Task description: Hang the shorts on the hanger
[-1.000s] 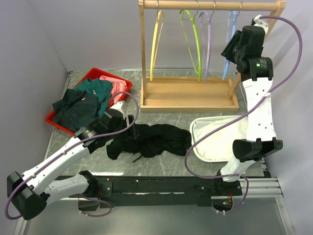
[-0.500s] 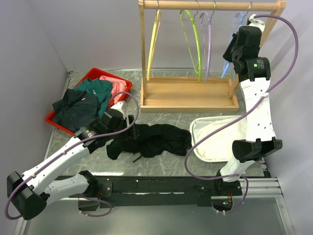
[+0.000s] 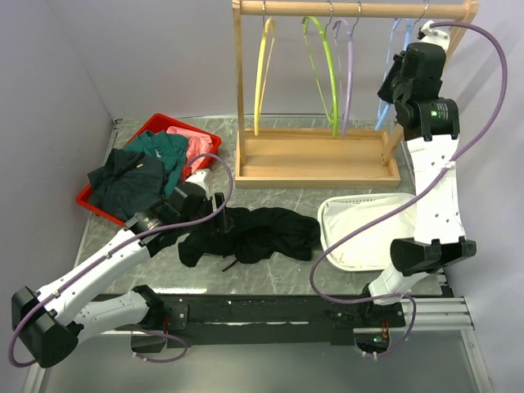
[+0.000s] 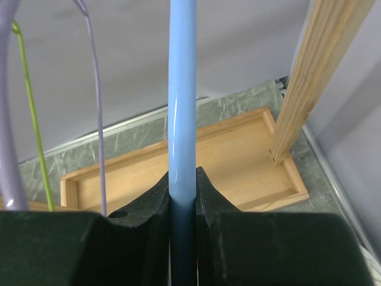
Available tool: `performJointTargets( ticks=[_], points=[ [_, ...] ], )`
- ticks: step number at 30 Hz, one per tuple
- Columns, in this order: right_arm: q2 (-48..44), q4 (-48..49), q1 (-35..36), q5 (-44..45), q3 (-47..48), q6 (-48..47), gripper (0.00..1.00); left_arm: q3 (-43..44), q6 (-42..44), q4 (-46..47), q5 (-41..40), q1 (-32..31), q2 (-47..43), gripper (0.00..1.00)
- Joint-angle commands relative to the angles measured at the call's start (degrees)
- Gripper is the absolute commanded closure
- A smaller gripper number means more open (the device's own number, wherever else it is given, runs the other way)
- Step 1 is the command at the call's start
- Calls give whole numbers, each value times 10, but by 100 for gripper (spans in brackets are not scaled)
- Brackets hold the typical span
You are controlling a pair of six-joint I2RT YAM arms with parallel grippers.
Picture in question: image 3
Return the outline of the black shorts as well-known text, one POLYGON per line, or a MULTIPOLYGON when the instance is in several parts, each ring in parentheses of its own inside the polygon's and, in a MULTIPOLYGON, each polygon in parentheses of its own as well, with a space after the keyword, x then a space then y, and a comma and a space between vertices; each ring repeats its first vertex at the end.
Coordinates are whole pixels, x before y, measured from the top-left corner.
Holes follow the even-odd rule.
POLYGON ((249 210, 229 208, 232 227, 227 232, 198 228, 178 244, 179 259, 193 268, 205 254, 234 256, 234 264, 256 264, 280 253, 310 261, 320 244, 317 219, 292 210, 272 207, 249 210))

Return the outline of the blue plastic hanger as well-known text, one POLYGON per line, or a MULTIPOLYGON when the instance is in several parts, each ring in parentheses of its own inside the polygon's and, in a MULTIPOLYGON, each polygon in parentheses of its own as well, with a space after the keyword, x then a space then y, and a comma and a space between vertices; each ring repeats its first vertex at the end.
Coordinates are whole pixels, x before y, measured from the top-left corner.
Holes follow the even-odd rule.
MULTIPOLYGON (((387 46, 386 51, 386 69, 383 75, 383 79, 386 79, 387 74, 391 68, 391 62, 392 62, 392 52, 393 52, 393 40, 395 37, 395 32, 400 26, 400 22, 405 22, 405 29, 404 29, 404 43, 403 43, 403 50, 405 50, 408 46, 408 44, 411 42, 412 39, 412 33, 413 33, 413 25, 414 20, 409 18, 396 18, 394 19, 393 25, 391 27, 389 42, 387 46)), ((378 131, 384 124, 386 117, 388 116, 389 110, 391 108, 391 104, 388 102, 385 102, 381 100, 378 104, 377 108, 377 123, 375 126, 375 130, 378 131)))

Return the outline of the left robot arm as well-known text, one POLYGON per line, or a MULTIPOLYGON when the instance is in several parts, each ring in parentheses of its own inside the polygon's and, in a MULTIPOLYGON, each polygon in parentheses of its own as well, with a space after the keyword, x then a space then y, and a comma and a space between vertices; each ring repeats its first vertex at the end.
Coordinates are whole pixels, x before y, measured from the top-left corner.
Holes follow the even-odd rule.
POLYGON ((165 323, 165 303, 147 285, 111 300, 95 298, 122 273, 172 246, 191 229, 222 229, 231 192, 213 197, 198 183, 176 187, 167 199, 136 213, 102 249, 54 282, 11 298, 13 336, 9 363, 50 368, 81 343, 103 332, 131 326, 154 332, 165 323))

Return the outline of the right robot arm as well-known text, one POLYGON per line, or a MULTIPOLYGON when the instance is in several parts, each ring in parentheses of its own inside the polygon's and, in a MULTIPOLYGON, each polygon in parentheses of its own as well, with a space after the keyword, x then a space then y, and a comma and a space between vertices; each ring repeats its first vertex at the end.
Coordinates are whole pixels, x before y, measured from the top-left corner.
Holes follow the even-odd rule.
POLYGON ((387 310, 411 287, 435 271, 474 256, 459 213, 455 152, 459 144, 459 109, 439 95, 446 61, 442 46, 411 43, 395 55, 378 95, 395 107, 396 120, 413 162, 416 196, 405 205, 365 225, 365 230, 414 206, 411 237, 391 241, 390 262, 363 291, 359 318, 377 326, 387 310))

